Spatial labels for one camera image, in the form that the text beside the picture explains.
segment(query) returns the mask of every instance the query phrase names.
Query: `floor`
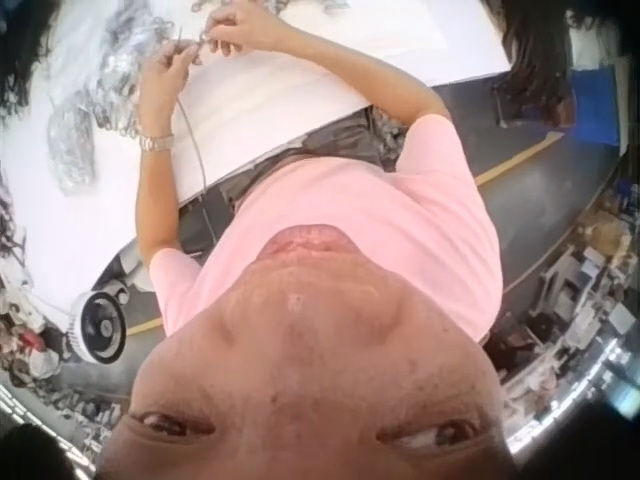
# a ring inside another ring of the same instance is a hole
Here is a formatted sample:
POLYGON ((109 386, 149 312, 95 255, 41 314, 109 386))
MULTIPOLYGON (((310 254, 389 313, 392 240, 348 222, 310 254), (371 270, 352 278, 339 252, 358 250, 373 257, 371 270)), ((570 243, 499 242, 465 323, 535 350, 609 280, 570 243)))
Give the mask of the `floor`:
MULTIPOLYGON (((543 269, 540 263, 604 184, 618 149, 564 136, 530 157, 518 156, 543 142, 548 132, 537 126, 497 127, 486 80, 447 85, 438 91, 453 113, 500 237, 505 282, 500 324, 506 312, 517 317, 527 310, 543 269), (505 163, 514 157, 515 161, 505 163)), ((229 219, 226 211, 216 214, 216 205, 216 199, 208 199, 214 227, 221 232, 229 219)), ((194 229, 200 231, 201 219, 201 212, 187 214, 183 222, 186 237, 192 237, 194 229)), ((192 241, 203 243, 198 238, 192 241)), ((109 367, 66 366, 64 382, 114 398, 128 396, 137 369, 163 333, 158 322, 150 322, 159 317, 153 295, 136 295, 127 314, 131 330, 123 357, 109 367)))

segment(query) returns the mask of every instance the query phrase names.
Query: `plastic bag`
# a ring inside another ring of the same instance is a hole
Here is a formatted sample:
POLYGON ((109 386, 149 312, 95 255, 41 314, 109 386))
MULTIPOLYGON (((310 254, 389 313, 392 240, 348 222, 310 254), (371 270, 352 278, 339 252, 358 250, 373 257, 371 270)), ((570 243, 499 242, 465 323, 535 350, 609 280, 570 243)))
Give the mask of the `plastic bag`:
POLYGON ((58 187, 72 195, 95 179, 93 124, 87 92, 79 90, 54 106, 47 126, 49 162, 58 187))

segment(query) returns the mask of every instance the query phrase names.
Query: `lips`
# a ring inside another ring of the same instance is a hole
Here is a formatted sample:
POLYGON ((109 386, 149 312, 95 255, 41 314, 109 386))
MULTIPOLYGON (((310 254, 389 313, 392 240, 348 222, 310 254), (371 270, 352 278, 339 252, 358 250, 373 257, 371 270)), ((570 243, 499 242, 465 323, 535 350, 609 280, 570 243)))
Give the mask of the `lips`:
POLYGON ((299 225, 281 230, 258 254, 258 260, 276 255, 304 253, 359 253, 360 249, 339 228, 331 225, 299 225))

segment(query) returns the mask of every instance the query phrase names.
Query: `small fan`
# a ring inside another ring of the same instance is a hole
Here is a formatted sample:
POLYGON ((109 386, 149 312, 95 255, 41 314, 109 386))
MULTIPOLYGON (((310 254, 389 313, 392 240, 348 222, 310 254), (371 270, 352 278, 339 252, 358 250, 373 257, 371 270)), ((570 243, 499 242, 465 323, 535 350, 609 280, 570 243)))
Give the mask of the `small fan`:
POLYGON ((74 303, 68 336, 82 360, 110 365, 122 355, 127 336, 123 295, 128 297, 126 287, 112 282, 103 290, 81 295, 74 303))

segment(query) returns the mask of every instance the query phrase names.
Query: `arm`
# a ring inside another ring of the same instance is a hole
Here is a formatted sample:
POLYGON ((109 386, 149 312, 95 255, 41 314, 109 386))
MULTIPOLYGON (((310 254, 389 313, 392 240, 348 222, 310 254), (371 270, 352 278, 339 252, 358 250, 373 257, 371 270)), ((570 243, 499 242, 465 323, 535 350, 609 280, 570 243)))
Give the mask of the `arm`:
MULTIPOLYGON (((170 42, 145 63, 138 107, 142 135, 150 138, 171 136, 171 117, 197 53, 194 45, 170 42)), ((178 208, 171 152, 143 151, 136 201, 136 234, 147 268, 160 250, 180 249, 178 208)))
POLYGON ((171 152, 142 152, 136 200, 136 232, 145 265, 163 248, 180 249, 178 195, 171 152))
POLYGON ((235 0, 214 11, 205 28, 212 51, 242 47, 286 53, 328 70, 396 120, 412 125, 436 114, 449 118, 440 97, 420 80, 356 50, 298 30, 263 6, 235 0))
POLYGON ((450 119, 442 99, 420 80, 377 58, 296 30, 283 53, 313 62, 405 125, 428 114, 450 119))

